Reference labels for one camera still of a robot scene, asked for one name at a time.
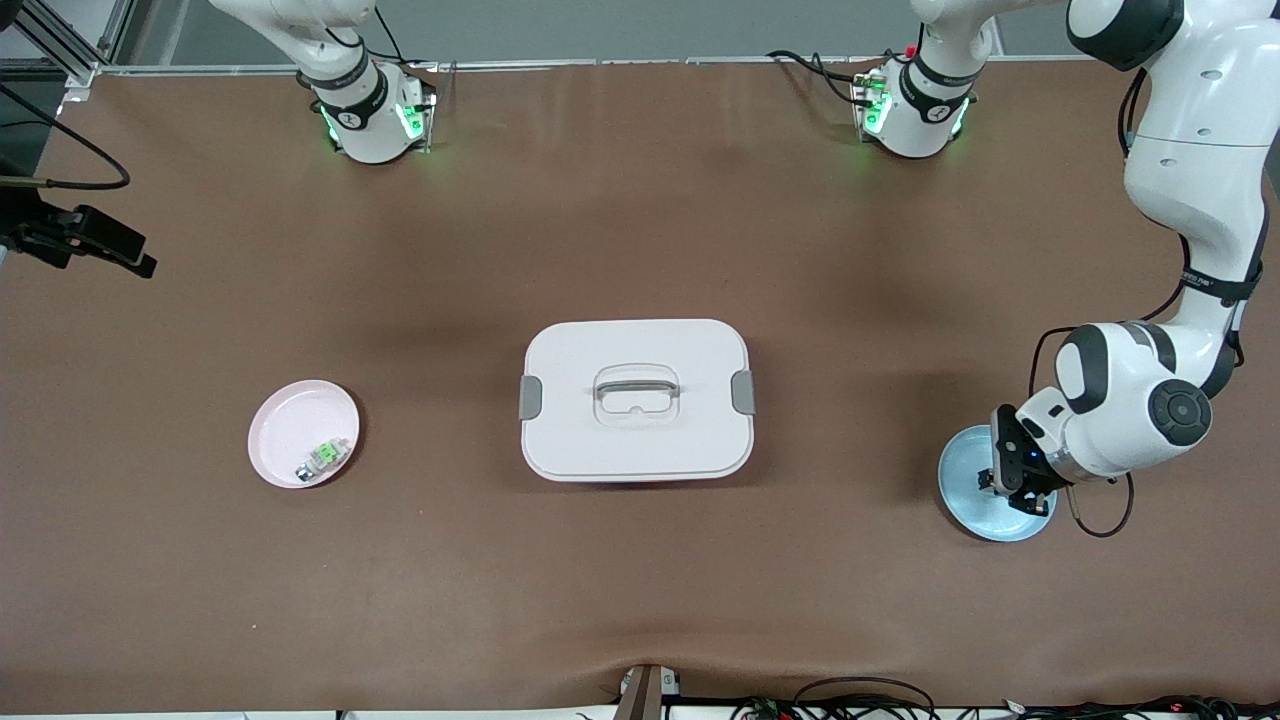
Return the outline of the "white lidded box grey latches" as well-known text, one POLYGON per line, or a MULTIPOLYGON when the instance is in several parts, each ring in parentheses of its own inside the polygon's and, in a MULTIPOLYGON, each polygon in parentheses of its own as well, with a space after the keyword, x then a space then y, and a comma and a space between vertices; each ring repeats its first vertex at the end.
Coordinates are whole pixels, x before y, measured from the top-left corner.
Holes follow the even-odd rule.
POLYGON ((749 460, 755 414, 745 340, 717 319, 564 322, 525 351, 521 450, 548 480, 723 478, 749 460))

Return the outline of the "light blue round plate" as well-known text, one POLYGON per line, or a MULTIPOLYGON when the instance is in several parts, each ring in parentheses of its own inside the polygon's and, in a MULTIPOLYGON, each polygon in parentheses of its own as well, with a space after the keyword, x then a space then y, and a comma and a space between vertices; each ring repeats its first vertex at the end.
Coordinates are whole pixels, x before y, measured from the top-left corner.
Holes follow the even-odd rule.
POLYGON ((969 427, 947 442, 940 455, 938 486, 952 519, 983 541, 1012 543, 1041 533, 1055 515, 1057 497, 1050 496, 1046 515, 1023 512, 1002 495, 979 487, 979 474, 992 466, 988 425, 969 427))

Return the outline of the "pink round plate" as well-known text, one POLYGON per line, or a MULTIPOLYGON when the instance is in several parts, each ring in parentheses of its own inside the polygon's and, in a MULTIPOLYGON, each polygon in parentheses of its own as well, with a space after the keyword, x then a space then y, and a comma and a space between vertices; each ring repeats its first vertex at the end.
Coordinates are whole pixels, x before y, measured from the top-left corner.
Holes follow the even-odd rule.
POLYGON ((259 407, 250 424, 247 454, 265 482, 284 489, 308 489, 335 479, 349 464, 361 430, 358 405, 346 388, 329 380, 297 380, 259 407), (296 468, 315 446, 332 438, 349 441, 351 452, 342 466, 320 482, 298 482, 296 468))

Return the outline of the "brown table cover mat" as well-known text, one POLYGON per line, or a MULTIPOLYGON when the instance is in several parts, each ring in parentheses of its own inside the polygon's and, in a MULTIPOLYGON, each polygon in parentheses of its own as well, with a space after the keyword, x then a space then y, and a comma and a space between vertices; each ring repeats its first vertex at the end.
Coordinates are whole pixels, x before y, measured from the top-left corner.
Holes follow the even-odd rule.
POLYGON ((63 120, 132 174, 52 192, 146 236, 0 265, 0 714, 594 705, 636 664, 690 694, 887 676, 943 705, 1280 700, 1280 204, 1245 365, 1112 539, 989 543, 940 451, 1027 392, 1041 332, 1139 316, 1176 237, 1126 200, 1125 81, 998 63, 927 161, 858 142, 774 64, 460 73, 433 149, 334 154, 284 76, 106 77, 63 120), (538 477, 518 379, 558 322, 745 338, 746 464, 538 477), (329 380, 349 464, 247 454, 329 380))

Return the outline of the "aluminium frame profile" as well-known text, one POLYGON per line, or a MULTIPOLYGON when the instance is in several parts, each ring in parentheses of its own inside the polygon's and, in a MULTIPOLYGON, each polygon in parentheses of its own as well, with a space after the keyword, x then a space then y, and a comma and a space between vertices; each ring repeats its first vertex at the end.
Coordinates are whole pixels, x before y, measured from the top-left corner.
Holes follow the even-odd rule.
POLYGON ((86 87, 116 58, 138 0, 0 0, 0 72, 61 72, 86 87))

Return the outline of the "green push-button switch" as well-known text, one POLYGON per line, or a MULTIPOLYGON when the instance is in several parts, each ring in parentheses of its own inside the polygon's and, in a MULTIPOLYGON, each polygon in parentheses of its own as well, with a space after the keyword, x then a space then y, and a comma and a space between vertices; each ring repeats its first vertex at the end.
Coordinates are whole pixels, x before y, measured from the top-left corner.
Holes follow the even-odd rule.
POLYGON ((349 441, 346 438, 332 438, 323 442, 315 446, 296 468, 294 477, 303 484, 320 482, 335 473, 349 452, 349 441))

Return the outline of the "metal bracket post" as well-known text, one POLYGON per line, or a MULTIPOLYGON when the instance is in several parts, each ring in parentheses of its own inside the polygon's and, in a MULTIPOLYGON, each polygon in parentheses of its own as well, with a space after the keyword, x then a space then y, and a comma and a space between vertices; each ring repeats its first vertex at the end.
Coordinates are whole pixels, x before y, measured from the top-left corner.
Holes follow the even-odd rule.
POLYGON ((681 697, 680 674, 660 665, 637 665, 623 675, 612 720, 673 720, 672 702, 681 697))

